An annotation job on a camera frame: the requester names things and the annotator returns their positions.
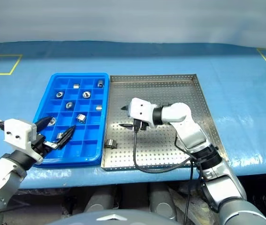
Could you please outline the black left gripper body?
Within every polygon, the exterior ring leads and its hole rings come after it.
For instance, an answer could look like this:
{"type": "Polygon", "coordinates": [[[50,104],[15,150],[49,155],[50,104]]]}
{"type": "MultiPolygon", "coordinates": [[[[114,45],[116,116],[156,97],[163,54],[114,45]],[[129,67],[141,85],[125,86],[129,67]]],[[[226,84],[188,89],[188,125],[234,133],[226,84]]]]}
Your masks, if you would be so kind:
{"type": "Polygon", "coordinates": [[[36,140],[32,142],[31,148],[40,156],[46,157],[52,150],[57,150],[58,145],[56,143],[46,141],[45,136],[38,134],[36,136],[36,140]]]}

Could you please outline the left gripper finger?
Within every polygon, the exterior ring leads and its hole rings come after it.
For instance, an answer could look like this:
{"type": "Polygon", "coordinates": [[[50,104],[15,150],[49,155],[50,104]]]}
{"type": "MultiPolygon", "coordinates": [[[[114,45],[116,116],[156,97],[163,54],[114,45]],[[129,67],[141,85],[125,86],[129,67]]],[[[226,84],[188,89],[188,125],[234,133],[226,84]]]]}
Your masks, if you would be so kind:
{"type": "Polygon", "coordinates": [[[64,133],[61,134],[60,139],[55,143],[57,146],[54,150],[61,150],[72,138],[76,129],[76,125],[69,127],[64,133]]]}
{"type": "Polygon", "coordinates": [[[47,117],[43,117],[41,119],[39,119],[38,121],[34,122],[34,128],[33,128],[33,133],[37,134],[39,132],[41,132],[42,130],[44,130],[48,124],[50,123],[52,117],[51,116],[47,116],[47,117]]]}

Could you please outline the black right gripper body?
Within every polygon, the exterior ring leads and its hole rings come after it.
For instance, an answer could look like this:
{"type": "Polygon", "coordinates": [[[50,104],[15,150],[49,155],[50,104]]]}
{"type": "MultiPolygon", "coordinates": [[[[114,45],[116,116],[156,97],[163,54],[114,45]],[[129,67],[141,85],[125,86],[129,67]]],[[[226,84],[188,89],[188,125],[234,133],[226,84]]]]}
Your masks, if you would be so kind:
{"type": "Polygon", "coordinates": [[[148,123],[141,120],[133,120],[133,131],[138,132],[139,130],[145,131],[148,127],[148,123]]]}

